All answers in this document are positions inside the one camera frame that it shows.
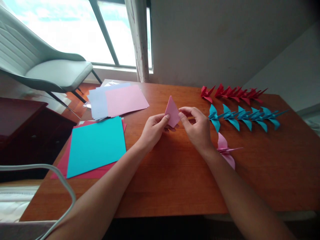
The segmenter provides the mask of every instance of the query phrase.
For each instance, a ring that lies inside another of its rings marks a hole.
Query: window
[[[124,1],[3,0],[30,30],[53,48],[78,53],[103,65],[135,67]],[[149,67],[152,67],[150,9],[147,8]]]

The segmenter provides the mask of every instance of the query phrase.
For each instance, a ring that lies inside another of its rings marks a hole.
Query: blue origami crane
[[[252,131],[252,122],[248,117],[248,114],[250,113],[250,111],[246,112],[245,109],[239,106],[238,112],[239,112],[238,120],[243,121],[247,125],[247,127],[250,129],[250,131]]]
[[[280,123],[278,122],[278,120],[276,119],[276,117],[284,114],[285,112],[289,111],[289,110],[286,110],[284,112],[281,112],[281,113],[278,113],[279,111],[275,111],[275,112],[271,112],[268,108],[265,108],[265,107],[261,107],[263,112],[264,112],[264,115],[263,115],[263,119],[268,119],[270,120],[273,124],[274,124],[274,130],[277,130],[279,127],[280,127]]]
[[[225,113],[225,115],[223,116],[223,118],[225,120],[228,120],[233,126],[235,126],[235,128],[240,131],[240,125],[239,125],[239,122],[234,118],[236,117],[239,112],[231,112],[230,109],[226,106],[226,105],[223,105],[223,111]]]
[[[211,104],[209,120],[213,123],[217,132],[219,132],[219,129],[220,129],[219,118],[223,117],[224,115],[225,115],[225,113],[218,116],[218,112],[217,112],[216,108]]]
[[[268,127],[267,125],[263,122],[263,116],[264,113],[260,112],[258,109],[252,108],[252,113],[248,116],[252,121],[257,122],[260,124],[260,126],[268,132]]]

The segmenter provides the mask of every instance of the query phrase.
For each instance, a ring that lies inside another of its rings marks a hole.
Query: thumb
[[[157,125],[159,125],[160,128],[164,128],[168,124],[169,119],[170,114],[167,114],[161,119],[161,121]]]
[[[186,117],[186,115],[184,115],[182,112],[180,112],[179,114],[180,120],[184,126],[185,129],[191,127],[191,123],[189,122],[188,118]]]

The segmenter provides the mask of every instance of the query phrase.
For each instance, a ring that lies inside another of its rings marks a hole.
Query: dark wooden cabinet
[[[75,122],[44,102],[0,98],[0,165],[52,164]],[[0,172],[0,182],[42,179],[48,170]]]

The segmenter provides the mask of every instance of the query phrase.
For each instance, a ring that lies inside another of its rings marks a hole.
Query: cord
[[[52,100],[55,100],[54,98],[45,96],[45,95],[41,95],[41,94],[37,94],[37,96],[42,96],[42,97],[46,97],[46,98],[50,98]],[[71,110],[71,108],[69,108],[68,106],[63,105],[61,102],[59,102],[58,100],[55,100],[56,102],[60,103],[62,106],[68,108],[74,115],[76,115],[79,119],[81,119],[74,111]]]
[[[52,170],[59,178],[63,186],[68,190],[72,203],[69,207],[69,209],[62,215],[62,217],[55,222],[54,225],[40,238],[40,240],[44,240],[51,232],[52,230],[62,221],[62,219],[71,211],[73,208],[75,202],[76,202],[76,195],[74,194],[74,191],[72,190],[71,186],[67,182],[67,180],[63,177],[60,170],[52,165],[49,164],[30,164],[30,165],[17,165],[17,166],[1,166],[0,165],[0,171],[17,171],[17,170],[26,170],[26,169],[33,169],[33,168],[47,168],[49,170]]]

